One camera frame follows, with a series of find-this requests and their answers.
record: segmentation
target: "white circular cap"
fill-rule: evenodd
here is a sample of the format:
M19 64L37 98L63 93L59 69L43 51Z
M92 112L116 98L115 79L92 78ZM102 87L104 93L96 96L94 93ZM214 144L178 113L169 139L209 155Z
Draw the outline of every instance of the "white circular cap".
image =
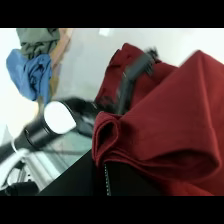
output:
M76 122L67 107L58 101L47 104L44 119L49 128L57 134L65 134L76 127Z

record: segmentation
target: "green cloth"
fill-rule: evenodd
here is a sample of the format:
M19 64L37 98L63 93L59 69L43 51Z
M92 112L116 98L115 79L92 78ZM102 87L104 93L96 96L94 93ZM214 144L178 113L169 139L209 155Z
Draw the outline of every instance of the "green cloth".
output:
M49 54L60 40L58 28L16 28L21 53L27 59Z

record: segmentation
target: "pile of clothes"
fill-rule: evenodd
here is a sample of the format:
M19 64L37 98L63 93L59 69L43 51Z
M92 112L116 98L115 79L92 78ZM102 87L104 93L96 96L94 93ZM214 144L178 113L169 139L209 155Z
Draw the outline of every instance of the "pile of clothes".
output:
M107 67L97 102L111 98L125 68L143 52L124 44ZM100 112L92 156L122 162L155 180L164 195L224 195L224 65L196 51L179 68L158 61L142 74L130 110Z
M16 28L21 49L13 49L6 60L12 81L20 94L44 105L50 100L52 77L50 53L60 40L59 28Z

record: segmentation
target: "red fabric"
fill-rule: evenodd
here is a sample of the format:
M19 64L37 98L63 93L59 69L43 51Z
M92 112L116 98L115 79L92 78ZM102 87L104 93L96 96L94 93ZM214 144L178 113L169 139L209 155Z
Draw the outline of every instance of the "red fabric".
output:
M96 100L111 96L125 67L142 53L124 44L110 61ZM224 66L201 51L182 66L158 63L137 81L124 116L101 112L93 159L130 164L167 195L224 195Z

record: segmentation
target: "blue fabric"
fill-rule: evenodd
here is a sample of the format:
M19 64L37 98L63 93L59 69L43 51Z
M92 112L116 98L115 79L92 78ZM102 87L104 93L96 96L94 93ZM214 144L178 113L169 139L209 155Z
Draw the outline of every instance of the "blue fabric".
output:
M38 96L42 96L44 105L49 102L48 88L52 70L48 54L28 60L19 50L14 49L6 60L6 66L12 81L24 97L35 101Z

